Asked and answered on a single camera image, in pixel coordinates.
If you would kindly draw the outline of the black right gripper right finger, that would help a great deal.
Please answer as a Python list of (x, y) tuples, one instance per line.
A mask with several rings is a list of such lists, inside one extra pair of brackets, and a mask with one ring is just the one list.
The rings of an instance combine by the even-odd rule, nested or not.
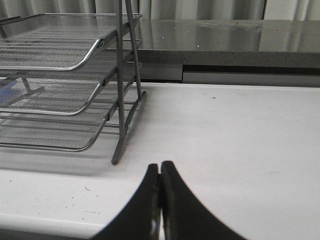
[(166, 240), (243, 240), (188, 188), (172, 161), (161, 164), (160, 199)]

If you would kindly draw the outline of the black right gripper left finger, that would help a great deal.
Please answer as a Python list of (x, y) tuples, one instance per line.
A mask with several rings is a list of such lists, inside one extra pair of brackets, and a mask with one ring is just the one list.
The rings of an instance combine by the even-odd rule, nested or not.
[(125, 207), (93, 240), (158, 240), (160, 235), (160, 175), (150, 164)]

